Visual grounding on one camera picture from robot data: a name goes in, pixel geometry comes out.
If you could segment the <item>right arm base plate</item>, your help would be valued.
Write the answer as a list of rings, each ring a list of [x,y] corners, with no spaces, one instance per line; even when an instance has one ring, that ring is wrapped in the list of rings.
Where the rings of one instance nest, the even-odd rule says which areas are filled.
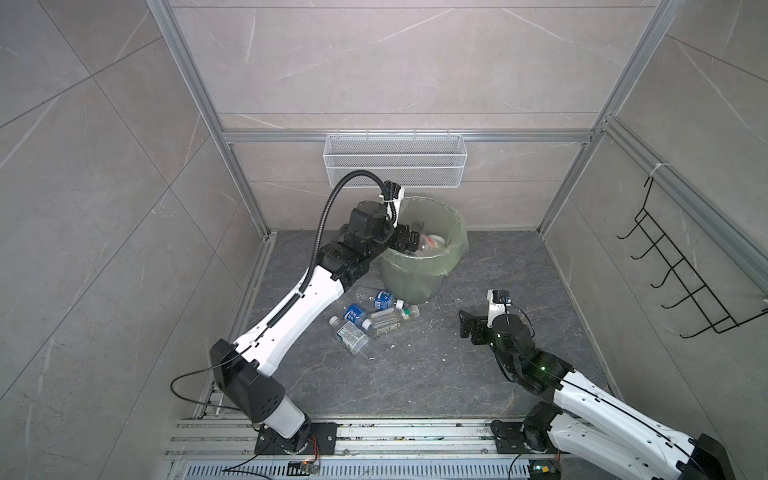
[[[554,454],[556,448],[544,427],[525,421],[493,420],[490,430],[498,454]]]

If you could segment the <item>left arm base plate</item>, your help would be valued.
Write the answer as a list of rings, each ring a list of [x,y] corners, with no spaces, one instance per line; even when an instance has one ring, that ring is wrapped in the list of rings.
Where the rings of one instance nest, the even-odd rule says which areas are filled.
[[[274,429],[263,426],[257,436],[254,453],[258,455],[314,454],[332,455],[337,442],[337,423],[308,423],[293,437],[284,438]]]

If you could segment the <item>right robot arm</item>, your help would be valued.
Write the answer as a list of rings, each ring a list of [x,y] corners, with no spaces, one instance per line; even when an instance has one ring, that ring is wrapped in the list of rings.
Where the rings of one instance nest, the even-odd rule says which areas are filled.
[[[539,349],[518,316],[460,311],[459,334],[489,346],[505,379],[540,397],[521,426],[529,450],[572,454],[620,479],[734,478],[718,440],[693,438],[623,403]]]

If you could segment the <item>white labelled opaque bottle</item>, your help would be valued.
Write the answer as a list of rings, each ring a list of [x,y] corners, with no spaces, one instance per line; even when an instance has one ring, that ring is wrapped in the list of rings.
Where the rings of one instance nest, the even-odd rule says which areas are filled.
[[[439,235],[425,235],[423,237],[423,246],[425,250],[444,249],[446,246],[446,241]]]

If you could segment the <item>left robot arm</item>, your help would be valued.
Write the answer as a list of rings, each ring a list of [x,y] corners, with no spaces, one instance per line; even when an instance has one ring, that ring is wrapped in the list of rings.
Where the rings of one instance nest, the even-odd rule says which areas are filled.
[[[420,232],[391,217],[397,201],[363,201],[338,234],[312,254],[299,283],[256,326],[234,342],[217,341],[210,350],[215,383],[252,422],[268,426],[285,440],[303,443],[307,415],[273,377],[294,342],[315,318],[368,273],[373,260],[394,250],[415,252]]]

